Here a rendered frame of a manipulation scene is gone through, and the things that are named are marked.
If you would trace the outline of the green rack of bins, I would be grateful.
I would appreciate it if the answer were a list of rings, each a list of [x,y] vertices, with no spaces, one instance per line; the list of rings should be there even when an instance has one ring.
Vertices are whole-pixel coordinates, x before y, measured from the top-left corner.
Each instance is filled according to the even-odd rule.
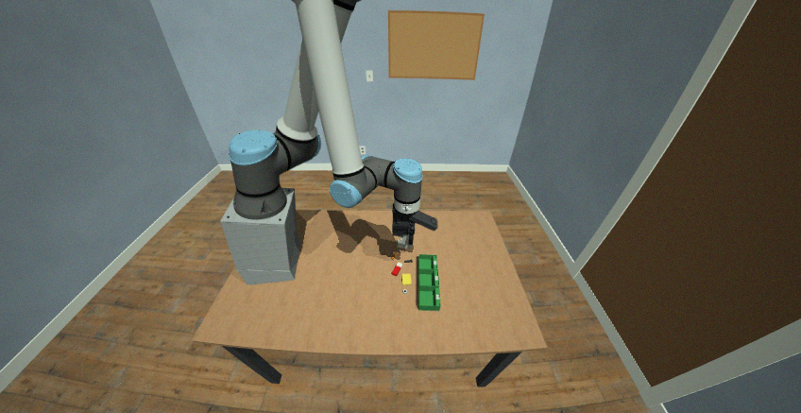
[[[434,262],[433,262],[434,257]],[[426,269],[432,268],[432,269]],[[420,272],[420,283],[419,283]],[[437,256],[418,255],[419,309],[423,311],[440,311],[439,277]],[[434,306],[431,306],[434,305]]]

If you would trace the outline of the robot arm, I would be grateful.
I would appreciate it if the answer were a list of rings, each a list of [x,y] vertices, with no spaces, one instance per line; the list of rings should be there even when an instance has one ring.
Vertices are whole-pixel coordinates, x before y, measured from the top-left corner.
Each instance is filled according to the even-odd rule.
[[[352,208],[378,186],[389,188],[397,211],[416,212],[408,219],[435,231],[437,219],[418,210],[421,165],[412,159],[361,157],[340,43],[361,0],[291,1],[297,7],[302,41],[285,115],[274,133],[249,130],[230,140],[235,212],[257,220],[284,209],[280,174],[318,154],[321,140],[314,126],[319,112],[332,164],[333,200]]]

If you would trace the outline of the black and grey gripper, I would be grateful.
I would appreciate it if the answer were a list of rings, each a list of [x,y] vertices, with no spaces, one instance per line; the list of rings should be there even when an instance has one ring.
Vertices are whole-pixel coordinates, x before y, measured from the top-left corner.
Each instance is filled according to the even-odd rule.
[[[392,235],[401,237],[401,239],[398,240],[398,243],[407,245],[408,249],[412,248],[416,223],[409,220],[408,217],[409,215],[414,215],[416,212],[412,214],[403,214],[395,209],[393,203],[392,213],[394,213]]]

